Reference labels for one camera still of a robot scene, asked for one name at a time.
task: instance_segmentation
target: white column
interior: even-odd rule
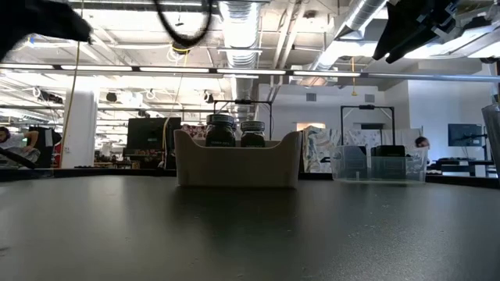
[[[71,89],[66,91],[64,110],[64,130],[66,141],[61,167],[94,165],[95,129],[100,91],[93,85],[78,83],[75,85],[73,104],[68,116]]]

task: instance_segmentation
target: dark table surface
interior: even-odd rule
[[[500,191],[0,183],[0,280],[500,280]]]

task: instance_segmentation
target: white wall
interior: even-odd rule
[[[341,128],[340,105],[325,107],[273,106],[273,140],[281,140],[287,133],[296,130],[297,123],[325,123],[327,128]],[[266,135],[269,135],[269,113],[261,107],[259,121],[266,123]],[[356,127],[357,123],[389,123],[390,119],[379,110],[359,110],[355,108],[344,120],[345,129]]]
[[[403,81],[385,91],[385,103],[395,107],[396,129],[410,129],[408,81]]]
[[[489,75],[485,69],[476,74]],[[484,124],[481,109],[491,104],[491,84],[440,81],[408,83],[410,126],[423,126],[423,135],[431,145],[429,158],[465,157],[462,148],[448,146],[448,124]],[[482,148],[467,148],[467,151],[471,158],[484,157]]]
[[[341,105],[365,105],[365,94],[375,96],[375,105],[385,105],[384,92],[377,87],[359,86],[355,88],[357,96],[352,96],[352,86],[339,87],[303,87],[298,85],[283,85],[273,103],[274,132],[273,140],[281,140],[287,133],[296,130],[297,123],[325,123],[327,128],[341,128]],[[259,85],[260,100],[266,100],[270,92],[268,84]],[[306,93],[316,94],[315,102],[305,100]],[[349,108],[344,109],[347,115]],[[258,120],[266,123],[269,128],[269,113],[261,106]],[[345,129],[360,129],[360,123],[384,123],[391,127],[391,120],[379,109],[353,109],[345,118]]]

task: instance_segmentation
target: jar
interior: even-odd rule
[[[245,121],[241,123],[241,147],[242,148],[264,148],[264,130],[266,124],[260,121]]]
[[[234,118],[224,114],[211,114],[206,116],[208,124],[206,131],[206,147],[229,147],[236,146],[233,124]]]

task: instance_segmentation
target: monitor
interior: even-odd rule
[[[483,146],[483,126],[480,124],[448,124],[448,146]]]
[[[127,149],[155,149],[163,148],[163,127],[166,118],[137,118],[129,119],[127,133]],[[180,118],[172,117],[166,128],[167,148],[173,147],[173,130],[180,129]]]

